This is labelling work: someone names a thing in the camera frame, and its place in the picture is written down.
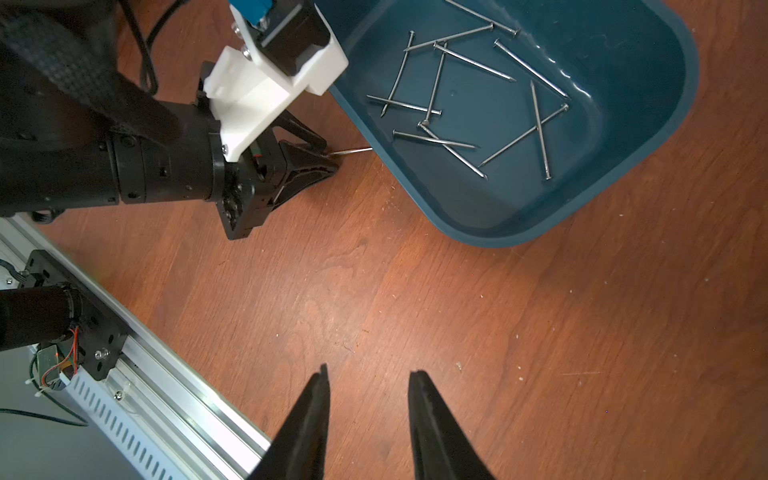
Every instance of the black cable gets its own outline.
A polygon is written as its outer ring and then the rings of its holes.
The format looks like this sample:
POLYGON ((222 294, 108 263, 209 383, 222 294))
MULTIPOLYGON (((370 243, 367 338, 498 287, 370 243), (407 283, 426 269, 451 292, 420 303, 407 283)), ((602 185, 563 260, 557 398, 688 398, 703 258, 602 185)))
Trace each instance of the black cable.
POLYGON ((46 391, 44 391, 43 389, 40 388, 40 385, 38 385, 38 383, 35 381, 35 374, 34 374, 34 372, 32 370, 32 368, 37 365, 37 360, 38 360, 38 356, 37 356, 37 353, 36 353, 35 356, 32 357, 32 361, 29 363, 29 379, 32 381, 32 385, 34 385, 35 388, 45 398, 47 398, 48 400, 51 400, 58 408, 64 410, 66 413, 68 413, 69 415, 72 415, 73 417, 75 417, 76 419, 78 419, 78 420, 80 420, 82 422, 82 423, 75 423, 75 422, 70 422, 69 420, 61 419, 60 423, 65 423, 67 425, 73 425, 73 426, 77 426, 77 427, 87 427, 88 426, 88 420, 86 420, 83 417, 79 416, 77 413, 72 412, 69 408, 67 408, 65 405, 60 403, 57 399, 53 398, 46 391))
POLYGON ((24 281, 27 280, 27 277, 17 272, 13 265, 11 265, 9 262, 0 259, 0 266, 5 268, 17 282, 24 283, 24 281))
POLYGON ((120 6, 123 8, 123 13, 125 14, 125 20, 128 22, 128 27, 131 28, 131 33, 134 35, 136 45, 139 47, 139 51, 141 52, 141 67, 144 69, 141 77, 139 78, 141 89, 154 96, 158 89, 157 76, 154 72, 154 64, 152 63, 152 57, 149 54, 147 42, 144 40, 144 37, 141 36, 141 28, 139 27, 139 23, 134 16, 134 11, 131 9, 131 4, 128 3, 128 0, 119 1, 120 6))
POLYGON ((23 415, 25 417, 32 417, 33 419, 50 420, 51 422, 63 423, 64 425, 72 425, 73 427, 87 427, 87 423, 77 423, 71 420, 64 420, 49 415, 43 415, 41 413, 25 412, 24 410, 14 409, 0 409, 0 413, 10 413, 12 415, 23 415))
POLYGON ((171 16, 173 16, 174 13, 176 13, 176 10, 181 8, 183 5, 186 5, 187 3, 189 3, 189 1, 190 0, 175 0, 175 2, 170 4, 170 7, 168 7, 165 10, 165 13, 161 15, 160 18, 157 20, 157 23, 154 24, 154 27, 152 27, 152 31, 147 37, 147 48, 149 48, 150 53, 152 52, 152 45, 154 45, 154 40, 160 34, 160 30, 163 29, 163 27, 165 26, 165 23, 168 21, 168 19, 171 16))
MULTIPOLYGON (((174 0, 174 2, 170 4, 170 7, 166 8, 163 15, 161 15, 157 22, 154 24, 152 31, 150 31, 149 36, 147 37, 147 50, 149 51, 150 59, 152 57, 152 46, 154 45, 155 39, 157 39, 157 36, 160 34, 160 31, 163 29, 166 22, 168 22, 168 19, 172 17, 174 13, 176 13, 176 10, 181 8, 182 5, 186 5, 188 2, 189 0, 174 0)), ((144 88, 147 84, 147 74, 148 71, 142 63, 141 73, 139 74, 139 80, 141 82, 142 88, 144 88)), ((160 83, 157 81, 157 79, 155 79, 155 84, 157 85, 157 88, 160 88, 160 83)))

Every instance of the red wire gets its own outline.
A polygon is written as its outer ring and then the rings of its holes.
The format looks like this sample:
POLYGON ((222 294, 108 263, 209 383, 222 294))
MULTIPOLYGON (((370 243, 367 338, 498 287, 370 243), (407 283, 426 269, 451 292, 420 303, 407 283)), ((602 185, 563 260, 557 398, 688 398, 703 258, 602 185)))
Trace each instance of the red wire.
POLYGON ((73 335, 72 335, 72 347, 70 347, 70 349, 69 349, 69 353, 67 354, 67 356, 66 356, 66 357, 64 357, 64 359, 63 359, 62 361, 60 361, 60 362, 59 362, 59 363, 57 363, 56 365, 52 366, 50 369, 48 369, 48 370, 47 370, 47 371, 46 371, 46 372, 45 372, 45 373, 44 373, 44 374, 43 374, 43 375, 40 377, 40 383, 41 383, 43 386, 45 386, 45 387, 47 387, 47 386, 48 386, 48 384, 47 384, 47 383, 46 383, 46 381, 45 381, 45 377, 46 377, 46 376, 47 376, 47 375, 48 375, 48 374, 51 372, 51 370, 53 370, 54 368, 56 368, 56 367, 60 366, 62 363, 66 362, 66 361, 67 361, 67 359, 68 359, 68 358, 69 358, 69 357, 70 357, 70 356, 71 356, 73 353, 74 353, 74 372, 75 372, 75 373, 77 373, 77 372, 78 372, 78 364, 77 364, 77 358, 78 358, 78 349, 77 349, 77 346, 78 346, 78 331, 79 331, 79 330, 80 330, 80 327, 76 327, 76 328, 74 329, 74 331, 73 331, 72 329, 69 329, 69 331, 70 331, 70 332, 72 332, 72 334, 73 334, 73 335))

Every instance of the wooden floor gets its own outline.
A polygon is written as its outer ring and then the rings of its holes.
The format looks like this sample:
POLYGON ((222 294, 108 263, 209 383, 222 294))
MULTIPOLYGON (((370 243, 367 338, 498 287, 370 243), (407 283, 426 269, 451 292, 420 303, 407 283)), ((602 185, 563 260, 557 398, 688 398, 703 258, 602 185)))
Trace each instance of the wooden floor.
MULTIPOLYGON (((139 7, 145 31, 167 3, 139 7)), ((268 435, 327 362, 327 478, 413 478, 415 369, 500 480, 768 478, 768 4, 668 4, 700 52, 688 119, 525 245, 445 237, 374 154, 244 241, 202 202, 45 232, 268 435)), ((230 23, 222 0, 170 20, 159 98, 192 100, 200 62, 240 46, 230 23)), ((365 144, 328 94, 290 110, 334 148, 365 144)))

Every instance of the bolt head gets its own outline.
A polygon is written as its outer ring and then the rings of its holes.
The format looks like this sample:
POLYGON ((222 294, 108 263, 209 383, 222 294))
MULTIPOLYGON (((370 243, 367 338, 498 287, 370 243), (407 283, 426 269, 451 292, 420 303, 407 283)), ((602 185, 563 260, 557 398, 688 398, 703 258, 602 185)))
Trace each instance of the bolt head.
POLYGON ((109 350, 107 349, 98 349, 94 352, 94 358, 96 360, 103 360, 109 356, 109 350))
POLYGON ((235 32, 238 38, 243 37, 243 32, 240 31, 240 27, 237 26, 237 22, 232 22, 232 31, 235 32))

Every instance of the steel nail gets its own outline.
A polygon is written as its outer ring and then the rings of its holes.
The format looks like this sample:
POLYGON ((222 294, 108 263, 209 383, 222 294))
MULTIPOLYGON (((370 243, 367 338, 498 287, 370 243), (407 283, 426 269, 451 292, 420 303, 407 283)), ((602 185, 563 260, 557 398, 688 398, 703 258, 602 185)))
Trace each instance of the steel nail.
MULTIPOLYGON (((407 104, 407 103, 402 102, 402 101, 387 100, 386 98, 376 97, 375 95, 366 95, 366 97, 370 98, 371 100, 381 102, 383 104, 396 105, 398 107, 410 108, 411 110, 417 110, 417 111, 427 111, 426 107, 419 107, 418 105, 407 104)), ((442 110, 434 110, 434 109, 432 109, 432 114, 433 115, 442 115, 442 110)))
POLYGON ((536 113, 536 128, 538 129, 538 141, 541 142, 541 156, 544 158, 545 180, 550 180, 552 175, 549 173, 549 160, 547 159, 547 148, 544 146, 544 131, 541 129, 541 115, 538 113, 538 99, 536 98, 536 84, 531 80, 531 96, 533 96, 533 111, 536 113))
MULTIPOLYGON (((551 119, 553 119, 553 118, 557 117, 557 116, 558 116, 560 113, 562 113, 562 112, 564 112, 564 111, 568 111, 568 109, 569 109, 569 107, 568 107, 568 104, 563 104, 563 105, 562 105, 562 106, 561 106, 561 107, 560 107, 560 108, 559 108, 559 109, 558 109, 558 110, 557 110, 555 113, 553 113, 552 115, 550 115, 550 116, 546 117, 544 120, 542 120, 542 121, 541 121, 541 124, 543 125, 543 124, 547 123, 547 122, 548 122, 548 121, 550 121, 551 119)), ((478 168, 482 168, 482 167, 483 167, 483 166, 485 166, 485 164, 487 164, 489 161, 493 160, 494 158, 498 157, 499 155, 503 154, 504 152, 506 152, 507 150, 509 150, 509 149, 510 149, 510 148, 512 148, 513 146, 515 146, 515 145, 516 145, 516 144, 517 144, 519 141, 521 141, 523 138, 526 138, 528 135, 530 135, 530 134, 532 134, 533 132, 535 132, 535 131, 536 131, 536 128, 537 128, 537 127, 536 127, 536 125, 534 125, 533 127, 531 127, 531 128, 529 128, 529 129, 527 129, 527 130, 525 131, 525 133, 523 133, 523 134, 522 134, 522 135, 520 135, 519 137, 515 138, 513 141, 511 141, 511 142, 509 142, 508 144, 506 144, 504 147, 502 147, 502 148, 501 148, 501 149, 500 149, 498 152, 496 152, 495 154, 493 154, 493 155, 491 155, 490 157, 488 157, 488 158, 486 158, 485 160, 483 160, 483 162, 482 162, 480 165, 478 165, 478 168)))
MULTIPOLYGON (((419 128, 424 130, 427 133, 427 135, 429 135, 430 137, 435 138, 436 140, 439 140, 438 136, 433 134, 432 131, 429 130, 426 125, 424 125, 424 122, 421 122, 421 121, 419 122, 419 128)), ((477 175, 479 175, 480 177, 485 178, 486 180, 488 179, 488 175, 486 175, 486 174, 482 173, 480 170, 478 170, 478 168, 475 165, 470 164, 469 161, 466 158, 464 158, 461 155, 459 155, 456 150, 450 148, 448 145, 443 145, 442 147, 445 148, 447 151, 451 152, 451 154, 454 157, 458 158, 464 165, 466 165, 467 167, 471 168, 472 171, 475 172, 477 175)))
POLYGON ((450 147, 469 148, 472 150, 477 148, 476 145, 472 145, 472 144, 463 144, 462 142, 458 142, 458 141, 440 140, 439 138, 423 137, 421 135, 407 134, 406 132, 397 131, 397 130, 392 131, 392 136, 410 138, 413 140, 421 140, 421 141, 429 142, 431 144, 448 145, 450 147))
POLYGON ((435 104, 435 95, 437 94, 437 84, 440 83, 440 74, 442 73, 442 65, 445 63, 445 52, 440 55, 440 63, 437 66, 437 75, 435 76, 435 84, 432 86, 432 96, 429 97, 429 106, 427 107, 427 116, 424 117, 424 125, 429 125, 429 117, 432 116, 432 106, 435 104))
POLYGON ((457 38, 465 37, 467 35, 472 35, 475 33, 479 33, 480 31, 486 31, 486 30, 493 30, 493 24, 488 24, 485 27, 475 28, 473 30, 463 31, 462 33, 457 33, 455 35, 448 35, 447 37, 443 38, 437 38, 435 40, 425 41, 424 43, 420 43, 418 45, 409 46, 403 51, 413 51, 417 48, 424 48, 424 47, 431 47, 435 44, 435 42, 442 42, 442 41, 448 41, 448 40, 455 40, 457 38))
MULTIPOLYGON (((408 32, 410 34, 410 37, 408 38, 408 46, 410 47, 413 43, 413 36, 416 35, 416 33, 411 30, 408 32)), ((406 67, 406 60, 408 60, 408 49, 406 49, 405 54, 402 56, 402 63, 400 64, 400 71, 397 72, 397 78, 395 79, 395 84, 392 86, 392 91, 389 92, 389 96, 387 97, 387 100, 392 100, 392 97, 395 96, 395 90, 397 90, 397 85, 400 83, 400 77, 402 77, 402 70, 406 67)), ((384 114, 386 113, 387 109, 389 108, 389 104, 384 104, 384 108, 382 108, 382 117, 384 117, 384 114)))
POLYGON ((504 25, 502 23, 498 23, 496 20, 491 20, 490 18, 486 17, 485 15, 480 15, 479 13, 475 12, 474 10, 471 10, 469 8, 466 8, 464 5, 460 5, 459 3, 454 2, 453 0, 445 0, 446 2, 450 3, 451 5, 460 8, 461 10, 464 10, 467 13, 470 13, 474 15, 477 18, 482 18, 486 22, 491 22, 493 25, 496 25, 497 27, 508 31, 509 33, 513 35, 517 35, 520 29, 518 28, 515 30, 514 28, 509 28, 507 25, 504 25))
POLYGON ((497 75, 497 76, 499 76, 501 78, 504 78, 505 80, 517 81, 514 78, 510 77, 509 75, 507 75, 506 73, 501 73, 500 71, 495 70, 494 68, 491 68, 491 67, 489 67, 487 65, 483 65, 482 63, 480 63, 478 61, 474 61, 471 58, 466 58, 464 55, 460 55, 460 54, 456 53, 455 51, 450 51, 450 50, 448 50, 445 47, 441 47, 440 45, 437 45, 436 43, 434 44, 434 47, 437 48, 438 50, 442 51, 444 54, 447 53, 448 55, 451 55, 452 57, 456 57, 459 60, 463 60, 463 61, 465 61, 465 62, 467 62, 467 63, 469 63, 471 65, 474 65, 477 68, 482 68, 483 70, 485 70, 487 72, 490 72, 490 73, 492 73, 494 75, 497 75))
POLYGON ((329 154, 326 154, 326 157, 343 157, 344 155, 359 154, 364 151, 371 151, 371 150, 373 150, 373 147, 352 148, 350 150, 332 151, 329 154))
POLYGON ((518 63, 520 64, 520 66, 522 66, 522 67, 523 67, 525 70, 528 70, 529 72, 531 72, 533 75, 535 75, 535 76, 536 76, 536 78, 538 78, 539 80, 543 81, 543 82, 544 82, 545 84, 547 84, 547 85, 548 85, 548 86, 549 86, 549 87, 550 87, 552 90, 554 90, 554 91, 558 92, 560 95, 562 95, 563 97, 565 97, 565 98, 567 98, 567 99, 568 99, 568 98, 571 98, 571 97, 568 97, 568 94, 567 94, 567 93, 565 93, 564 91, 562 91, 560 88, 558 88, 558 87, 557 87, 555 84, 553 84, 552 82, 550 82, 549 80, 547 80, 546 78, 544 78, 544 75, 542 75, 542 74, 538 73, 536 70, 534 70, 534 69, 533 69, 533 67, 532 67, 532 66, 528 65, 528 64, 527 64, 527 63, 525 63, 525 62, 524 62, 524 61, 523 61, 523 60, 522 60, 520 57, 518 57, 517 55, 515 55, 514 53, 512 53, 511 51, 509 51, 509 48, 506 48, 504 45, 502 45, 502 43, 499 41, 499 39, 498 39, 498 38, 496 38, 496 41, 494 41, 494 42, 493 42, 493 45, 494 45, 495 47, 499 47, 499 48, 500 48, 500 49, 501 49, 501 50, 502 50, 504 53, 506 53, 507 55, 509 55, 510 57, 512 57, 512 59, 513 59, 513 60, 515 60, 516 62, 518 62, 518 63))

